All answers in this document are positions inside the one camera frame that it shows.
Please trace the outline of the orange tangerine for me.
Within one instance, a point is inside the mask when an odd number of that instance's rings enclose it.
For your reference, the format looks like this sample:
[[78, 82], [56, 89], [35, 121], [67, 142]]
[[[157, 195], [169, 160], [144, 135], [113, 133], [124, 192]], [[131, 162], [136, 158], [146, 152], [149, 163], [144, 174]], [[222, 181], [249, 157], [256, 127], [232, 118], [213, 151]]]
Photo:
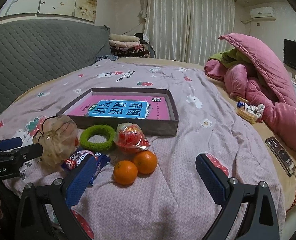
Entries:
[[137, 153], [132, 162], [141, 174], [151, 174], [157, 167], [157, 156], [151, 151]]
[[138, 169], [129, 160], [119, 161], [113, 170], [114, 181], [120, 185], [131, 185], [136, 180]]

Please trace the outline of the pink and blue book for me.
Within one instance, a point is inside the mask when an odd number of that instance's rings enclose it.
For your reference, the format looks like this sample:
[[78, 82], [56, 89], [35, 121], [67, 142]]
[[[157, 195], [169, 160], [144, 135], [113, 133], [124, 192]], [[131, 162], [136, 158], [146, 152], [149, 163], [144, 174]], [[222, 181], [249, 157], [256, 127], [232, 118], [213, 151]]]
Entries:
[[89, 95], [80, 99], [65, 115], [147, 120], [169, 120], [164, 96]]

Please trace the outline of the green garment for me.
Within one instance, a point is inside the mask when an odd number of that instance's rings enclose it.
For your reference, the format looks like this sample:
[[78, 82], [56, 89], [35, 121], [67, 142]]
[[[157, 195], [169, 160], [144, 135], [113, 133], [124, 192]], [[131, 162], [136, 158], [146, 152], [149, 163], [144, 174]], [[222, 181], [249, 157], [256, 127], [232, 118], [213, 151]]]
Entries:
[[251, 64], [250, 59], [241, 53], [236, 48], [226, 50], [224, 52], [216, 53], [208, 58], [208, 60], [217, 60], [224, 65], [225, 68], [229, 69], [237, 64]]

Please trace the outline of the white patterned scrunchie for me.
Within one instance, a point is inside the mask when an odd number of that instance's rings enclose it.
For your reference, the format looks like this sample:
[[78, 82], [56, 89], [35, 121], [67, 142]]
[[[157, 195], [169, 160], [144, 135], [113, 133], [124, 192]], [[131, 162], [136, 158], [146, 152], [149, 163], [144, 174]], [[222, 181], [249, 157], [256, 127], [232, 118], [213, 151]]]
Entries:
[[245, 104], [244, 109], [246, 112], [256, 116], [257, 119], [260, 119], [264, 113], [265, 105], [262, 103], [257, 106]]

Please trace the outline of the white striped curtain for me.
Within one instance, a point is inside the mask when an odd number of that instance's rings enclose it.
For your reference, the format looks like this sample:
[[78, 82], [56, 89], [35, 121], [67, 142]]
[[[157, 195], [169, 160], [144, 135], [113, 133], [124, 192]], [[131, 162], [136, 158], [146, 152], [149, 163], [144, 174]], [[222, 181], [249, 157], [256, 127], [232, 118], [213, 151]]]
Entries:
[[144, 40], [158, 59], [203, 65], [229, 49], [219, 36], [235, 25], [235, 0], [144, 0]]

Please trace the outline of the red toy egg blue top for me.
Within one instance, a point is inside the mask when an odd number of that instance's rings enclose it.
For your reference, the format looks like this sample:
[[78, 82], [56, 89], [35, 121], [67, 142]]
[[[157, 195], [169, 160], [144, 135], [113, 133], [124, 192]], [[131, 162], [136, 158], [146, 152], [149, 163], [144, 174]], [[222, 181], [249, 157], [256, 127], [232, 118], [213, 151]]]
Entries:
[[141, 128], [129, 122], [117, 126], [113, 141], [117, 148], [125, 154], [145, 151], [150, 146]]

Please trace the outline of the pink quilted duvet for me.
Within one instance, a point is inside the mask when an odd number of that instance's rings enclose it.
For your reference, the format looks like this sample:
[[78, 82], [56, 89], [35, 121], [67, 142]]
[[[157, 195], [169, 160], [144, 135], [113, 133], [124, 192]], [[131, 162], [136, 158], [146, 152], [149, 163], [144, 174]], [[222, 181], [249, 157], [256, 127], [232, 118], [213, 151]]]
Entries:
[[231, 33], [219, 37], [250, 59], [227, 69], [217, 60], [207, 60], [208, 77], [224, 82], [229, 96], [251, 105], [265, 105], [262, 120], [288, 147], [296, 151], [296, 94], [289, 73], [275, 53], [258, 38]]

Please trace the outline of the blue candy wrapper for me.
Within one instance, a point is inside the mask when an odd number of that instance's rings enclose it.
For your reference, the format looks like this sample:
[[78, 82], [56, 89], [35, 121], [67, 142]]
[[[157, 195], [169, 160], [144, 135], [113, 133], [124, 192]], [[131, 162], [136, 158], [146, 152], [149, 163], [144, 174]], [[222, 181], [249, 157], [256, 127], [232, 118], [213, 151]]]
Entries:
[[245, 105], [246, 105], [246, 103], [243, 102], [243, 101], [238, 101], [237, 104], [236, 104], [237, 108], [244, 108]]

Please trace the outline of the white air conditioner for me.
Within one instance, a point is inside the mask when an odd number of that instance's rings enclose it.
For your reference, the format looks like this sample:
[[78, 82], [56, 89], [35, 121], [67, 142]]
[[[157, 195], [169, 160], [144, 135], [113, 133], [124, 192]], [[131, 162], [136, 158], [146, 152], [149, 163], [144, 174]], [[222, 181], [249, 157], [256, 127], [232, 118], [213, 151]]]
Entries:
[[272, 7], [260, 7], [249, 10], [251, 19], [254, 21], [275, 21], [275, 10]]

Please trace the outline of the grey quilted headboard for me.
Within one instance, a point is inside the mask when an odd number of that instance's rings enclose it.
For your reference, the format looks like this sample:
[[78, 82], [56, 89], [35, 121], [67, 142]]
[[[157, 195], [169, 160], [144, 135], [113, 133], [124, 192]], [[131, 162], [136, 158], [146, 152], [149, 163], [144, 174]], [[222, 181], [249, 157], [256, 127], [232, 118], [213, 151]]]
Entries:
[[27, 90], [111, 54], [110, 29], [55, 19], [0, 25], [0, 114]]

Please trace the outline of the pink strawberry print blanket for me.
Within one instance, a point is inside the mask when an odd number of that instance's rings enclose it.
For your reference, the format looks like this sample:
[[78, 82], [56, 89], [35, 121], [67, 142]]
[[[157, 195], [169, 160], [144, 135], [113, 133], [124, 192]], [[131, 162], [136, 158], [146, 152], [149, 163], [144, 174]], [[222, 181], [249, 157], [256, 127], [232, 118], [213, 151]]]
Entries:
[[153, 174], [121, 187], [113, 182], [113, 166], [107, 165], [86, 190], [74, 209], [95, 239], [201, 239], [220, 206], [196, 171], [200, 153], [211, 154], [242, 183], [267, 182], [284, 228], [284, 194], [265, 143], [198, 69], [99, 61], [9, 106], [0, 115], [0, 139], [25, 135], [35, 118], [53, 116], [83, 92], [100, 87], [167, 89], [179, 123], [175, 137], [149, 138], [158, 158]]

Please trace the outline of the grey cardboard box tray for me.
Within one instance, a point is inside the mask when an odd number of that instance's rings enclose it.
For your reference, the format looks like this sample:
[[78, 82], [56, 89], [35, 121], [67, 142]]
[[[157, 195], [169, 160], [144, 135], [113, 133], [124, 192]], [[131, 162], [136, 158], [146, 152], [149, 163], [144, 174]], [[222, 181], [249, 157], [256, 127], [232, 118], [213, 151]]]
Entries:
[[169, 90], [160, 88], [91, 88], [58, 111], [78, 128], [138, 126], [147, 136], [174, 137], [179, 116]]

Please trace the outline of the blue cookie packet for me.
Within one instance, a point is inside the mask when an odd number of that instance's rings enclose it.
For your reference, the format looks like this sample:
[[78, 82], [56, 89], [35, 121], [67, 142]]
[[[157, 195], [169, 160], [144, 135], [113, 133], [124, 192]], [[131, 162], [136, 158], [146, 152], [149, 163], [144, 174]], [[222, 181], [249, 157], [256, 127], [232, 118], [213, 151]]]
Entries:
[[78, 147], [76, 151], [61, 164], [61, 168], [69, 172], [77, 168], [77, 166], [83, 161], [83, 159], [87, 155], [92, 155], [95, 158], [95, 173], [88, 184], [88, 187], [92, 187], [93, 182], [99, 174], [99, 172], [101, 171], [101, 169], [111, 161], [110, 157], [100, 152], [93, 153], [92, 151], [84, 150], [82, 147]]

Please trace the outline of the stack of folded blankets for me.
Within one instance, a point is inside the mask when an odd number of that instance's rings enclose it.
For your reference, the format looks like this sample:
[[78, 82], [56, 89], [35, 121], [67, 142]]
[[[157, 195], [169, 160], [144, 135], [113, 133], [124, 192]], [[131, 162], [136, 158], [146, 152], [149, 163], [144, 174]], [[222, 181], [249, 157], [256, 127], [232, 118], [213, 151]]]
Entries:
[[109, 45], [114, 56], [151, 57], [149, 45], [137, 36], [110, 34]]

